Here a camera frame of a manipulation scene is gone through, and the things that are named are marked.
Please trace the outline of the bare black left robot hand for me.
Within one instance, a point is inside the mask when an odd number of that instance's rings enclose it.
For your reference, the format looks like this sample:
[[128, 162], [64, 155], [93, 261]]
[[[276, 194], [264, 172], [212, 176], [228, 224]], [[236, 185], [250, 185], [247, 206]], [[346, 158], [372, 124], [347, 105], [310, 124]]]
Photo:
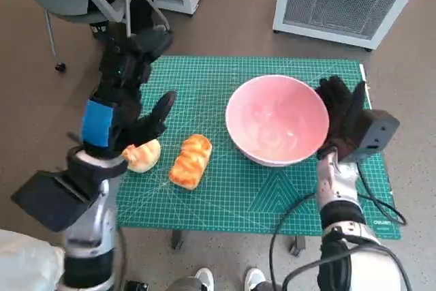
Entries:
[[142, 115], [140, 87], [149, 81], [152, 63], [172, 42], [173, 33], [159, 25], [106, 43], [99, 64], [101, 78], [82, 120], [82, 146], [88, 155], [112, 159], [129, 145], [140, 146], [165, 132], [176, 92], [166, 92], [150, 113]]

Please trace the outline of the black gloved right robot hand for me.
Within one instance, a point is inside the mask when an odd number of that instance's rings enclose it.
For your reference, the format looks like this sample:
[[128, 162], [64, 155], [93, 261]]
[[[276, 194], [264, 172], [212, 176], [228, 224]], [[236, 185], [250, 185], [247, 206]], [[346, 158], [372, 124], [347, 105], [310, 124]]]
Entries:
[[336, 151], [338, 160], [342, 161], [356, 150], [352, 135], [357, 118], [363, 111], [365, 87], [366, 82], [361, 81], [350, 91], [337, 75], [320, 79], [315, 92], [328, 111], [329, 128], [323, 145], [316, 153], [318, 160]]

